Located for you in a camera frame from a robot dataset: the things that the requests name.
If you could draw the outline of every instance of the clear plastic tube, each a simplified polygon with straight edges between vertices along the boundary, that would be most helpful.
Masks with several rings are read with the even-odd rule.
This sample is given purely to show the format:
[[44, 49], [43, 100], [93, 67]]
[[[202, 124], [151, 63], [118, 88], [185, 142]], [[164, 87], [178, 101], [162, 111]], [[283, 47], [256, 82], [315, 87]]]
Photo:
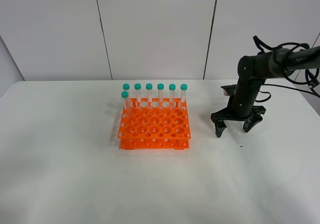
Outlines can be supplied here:
[[162, 103], [163, 101], [164, 101], [164, 88], [165, 88], [165, 86], [164, 86], [164, 84], [158, 84], [158, 101], [159, 101], [159, 103]]
[[175, 84], [170, 84], [170, 85], [169, 85], [169, 102], [170, 102], [170, 109], [173, 109], [173, 108], [174, 108], [175, 90], [176, 90]]
[[121, 93], [122, 98], [124, 98], [124, 109], [129, 110], [130, 109], [130, 98], [127, 91], [123, 91]]
[[146, 95], [148, 96], [148, 102], [152, 102], [152, 90], [147, 90]]
[[181, 97], [180, 97], [180, 102], [183, 103], [184, 101], [186, 101], [186, 91], [185, 90], [181, 90]]
[[159, 100], [159, 103], [162, 103], [164, 101], [164, 90], [158, 90], [158, 100]]
[[148, 98], [148, 102], [151, 103], [152, 102], [152, 84], [148, 83], [146, 86], [146, 95]]
[[139, 83], [135, 84], [134, 89], [135, 89], [135, 94], [137, 96], [136, 97], [137, 98], [136, 101], [138, 103], [140, 103], [141, 102], [141, 84], [139, 84]]
[[171, 102], [171, 103], [173, 103], [174, 101], [175, 101], [175, 91], [174, 90], [170, 90], [170, 92], [169, 92], [169, 101]]
[[183, 103], [184, 101], [186, 101], [185, 96], [186, 96], [188, 86], [186, 84], [182, 84], [180, 88], [181, 88], [180, 102]]

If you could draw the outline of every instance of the black cable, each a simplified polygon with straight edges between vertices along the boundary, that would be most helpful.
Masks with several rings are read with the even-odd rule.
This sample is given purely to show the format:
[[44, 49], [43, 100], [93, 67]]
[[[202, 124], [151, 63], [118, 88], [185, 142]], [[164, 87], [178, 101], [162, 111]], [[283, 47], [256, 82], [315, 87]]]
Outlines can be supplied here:
[[267, 100], [269, 100], [271, 98], [271, 93], [270, 92], [268, 92], [268, 91], [260, 91], [260, 90], [259, 90], [259, 92], [263, 93], [263, 94], [269, 94], [269, 96], [267, 98], [263, 99], [263, 100], [255, 100], [257, 103], [265, 102], [265, 101], [267, 101]]
[[[295, 88], [290, 88], [290, 87], [284, 87], [284, 86], [278, 86], [278, 87], [284, 87], [284, 88], [287, 88], [287, 89], [293, 89], [293, 90], [298, 90], [298, 91], [301, 91], [301, 92], [305, 92], [305, 93], [308, 93], [308, 94], [312, 94], [316, 97], [319, 97], [320, 98], [320, 95], [314, 90], [314, 87], [317, 86], [319, 84], [319, 81], [317, 80], [318, 76], [319, 76], [319, 73], [320, 73], [320, 70], [319, 68], [316, 69], [316, 73], [315, 75], [313, 75], [310, 70], [305, 70], [305, 82], [298, 82], [298, 81], [295, 81], [295, 80], [292, 80], [290, 79], [286, 73], [285, 73], [285, 70], [287, 70], [287, 60], [288, 60], [288, 57], [289, 55], [294, 51], [296, 50], [297, 48], [304, 48], [304, 49], [309, 49], [310, 46], [307, 44], [307, 43], [303, 43], [303, 44], [299, 44], [299, 43], [295, 43], [295, 42], [287, 42], [287, 43], [283, 43], [283, 44], [280, 44], [278, 45], [277, 47], [270, 47], [269, 45], [266, 45], [264, 42], [262, 42], [257, 36], [254, 36], [253, 37], [253, 40], [254, 40], [254, 43], [256, 44], [256, 46], [258, 47], [259, 50], [261, 50], [260, 53], [264, 53], [264, 50], [262, 49], [262, 47], [264, 47], [265, 49], [267, 50], [270, 50], [270, 51], [273, 51], [273, 59], [274, 59], [274, 62], [276, 64], [278, 64], [280, 66], [280, 70], [281, 70], [281, 73], [282, 75], [284, 76], [284, 78], [286, 80], [288, 80], [289, 82], [293, 83], [293, 84], [296, 84], [296, 85], [308, 85], [311, 92], [309, 91], [304, 91], [304, 90], [299, 90], [299, 89], [295, 89]], [[277, 51], [279, 49], [281, 49], [283, 46], [287, 46], [287, 45], [294, 45], [293, 48], [291, 48], [282, 58], [281, 62], [279, 62], [277, 60]], [[313, 55], [305, 58], [303, 60], [302, 63], [304, 62], [308, 62], [314, 58], [316, 58], [318, 55], [320, 54], [320, 51], [316, 51]]]
[[288, 87], [288, 86], [284, 86], [284, 85], [274, 85], [274, 84], [263, 84], [263, 85], [264, 86], [281, 87], [281, 88], [286, 88], [286, 89], [290, 89], [290, 90], [297, 90], [297, 91], [304, 92], [304, 93], [311, 94], [311, 95], [314, 95], [314, 96], [318, 97], [316, 94], [314, 94], [312, 92], [309, 92], [309, 91], [306, 91], [306, 90], [300, 90], [300, 89], [296, 89], [296, 88], [292, 88], [292, 87]]

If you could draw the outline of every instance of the test tube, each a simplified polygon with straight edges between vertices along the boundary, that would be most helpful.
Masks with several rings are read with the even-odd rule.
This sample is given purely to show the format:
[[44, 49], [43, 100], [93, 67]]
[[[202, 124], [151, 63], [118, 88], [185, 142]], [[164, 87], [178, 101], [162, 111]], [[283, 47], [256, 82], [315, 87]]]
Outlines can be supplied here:
[[124, 98], [124, 109], [129, 110], [130, 105], [129, 105], [129, 94], [127, 91], [122, 91], [121, 97]]
[[174, 107], [174, 101], [175, 101], [175, 90], [176, 90], [176, 86], [175, 84], [170, 84], [169, 85], [169, 101], [170, 101], [170, 109], [173, 109]]
[[180, 102], [183, 103], [184, 101], [186, 101], [186, 91], [187, 91], [187, 88], [188, 88], [188, 85], [186, 84], [182, 84], [180, 86], [180, 89], [181, 89], [181, 97], [180, 97]]
[[148, 102], [152, 103], [152, 84], [148, 83], [146, 86], [146, 95], [148, 97]]
[[135, 84], [135, 86], [134, 86], [134, 89], [135, 89], [135, 94], [136, 94], [136, 101], [138, 102], [138, 103], [141, 103], [141, 84], [139, 84], [139, 83], [137, 83], [137, 84]]
[[164, 86], [164, 84], [158, 84], [158, 101], [159, 101], [159, 103], [162, 103], [163, 101], [164, 101], [164, 88], [165, 88], [165, 86]]
[[129, 84], [127, 84], [127, 83], [123, 84], [123, 90], [127, 91], [128, 95], [130, 97], [130, 90], [129, 89], [130, 89], [130, 85]]

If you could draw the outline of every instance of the orange test tube rack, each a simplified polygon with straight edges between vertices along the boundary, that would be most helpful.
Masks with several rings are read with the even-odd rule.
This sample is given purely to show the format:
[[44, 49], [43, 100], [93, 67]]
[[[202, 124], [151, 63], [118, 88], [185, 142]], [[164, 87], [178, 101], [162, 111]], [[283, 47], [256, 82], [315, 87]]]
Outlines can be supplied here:
[[118, 138], [120, 149], [189, 149], [190, 126], [187, 101], [174, 99], [174, 107], [153, 107], [152, 103], [142, 98], [142, 106], [138, 106], [136, 98], [131, 98], [130, 109], [123, 109]]

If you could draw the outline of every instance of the rack hole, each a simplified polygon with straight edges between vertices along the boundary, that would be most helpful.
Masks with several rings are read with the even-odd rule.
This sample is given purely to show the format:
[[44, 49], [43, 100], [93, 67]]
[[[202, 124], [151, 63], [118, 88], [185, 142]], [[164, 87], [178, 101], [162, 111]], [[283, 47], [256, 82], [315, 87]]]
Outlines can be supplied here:
[[165, 126], [164, 128], [162, 128], [162, 132], [165, 134], [169, 134], [171, 133], [172, 129], [170, 127]]
[[143, 134], [147, 131], [147, 129], [144, 126], [139, 126], [137, 131], [138, 133]]
[[153, 109], [153, 110], [151, 110], [151, 114], [152, 114], [152, 115], [159, 115], [159, 113], [160, 113], [159, 109]]
[[145, 117], [140, 117], [139, 120], [138, 120], [138, 122], [139, 122], [140, 124], [146, 124], [147, 120], [148, 120], [148, 119], [145, 118]]
[[159, 123], [159, 119], [156, 118], [156, 117], [153, 117], [153, 118], [150, 119], [150, 122], [151, 122], [152, 124], [158, 124], [158, 123]]
[[175, 101], [174, 104], [173, 104], [173, 106], [174, 106], [175, 108], [180, 108], [180, 107], [182, 106], [182, 103], [181, 103], [180, 101]]
[[177, 125], [181, 125], [181, 124], [183, 124], [183, 120], [181, 119], [181, 118], [176, 118], [176, 119], [174, 119], [175, 121], [175, 124], [177, 124]]
[[159, 107], [159, 102], [158, 101], [153, 101], [151, 106], [152, 107]]
[[142, 109], [141, 113], [142, 113], [142, 115], [147, 115], [148, 114], [148, 109]]
[[182, 115], [182, 111], [181, 110], [174, 110], [175, 111], [175, 115]]
[[129, 106], [132, 108], [132, 107], [136, 107], [137, 106], [137, 102], [136, 101], [131, 101], [129, 103]]
[[168, 125], [168, 124], [171, 123], [171, 119], [168, 118], [168, 117], [166, 117], [166, 118], [163, 118], [163, 119], [162, 119], [162, 122], [163, 122], [163, 124]]
[[163, 115], [164, 115], [164, 116], [168, 116], [168, 115], [170, 115], [170, 110], [164, 110]]
[[159, 132], [159, 128], [156, 127], [156, 126], [153, 126], [153, 127], [150, 128], [150, 132], [151, 133], [158, 133]]
[[133, 133], [134, 131], [135, 131], [135, 128], [131, 125], [129, 125], [125, 128], [126, 133]]
[[133, 124], [133, 123], [135, 123], [135, 120], [136, 120], [136, 119], [134, 119], [133, 117], [131, 117], [131, 118], [129, 119], [129, 123]]
[[165, 107], [165, 108], [168, 108], [168, 107], [170, 106], [170, 102], [164, 101], [164, 102], [162, 103], [162, 106]]
[[143, 101], [140, 103], [140, 106], [145, 108], [149, 106], [149, 103], [147, 101]]
[[183, 129], [182, 127], [177, 127], [177, 128], [175, 129], [175, 131], [176, 131], [176, 133], [183, 134], [184, 131], [185, 131], [185, 129]]

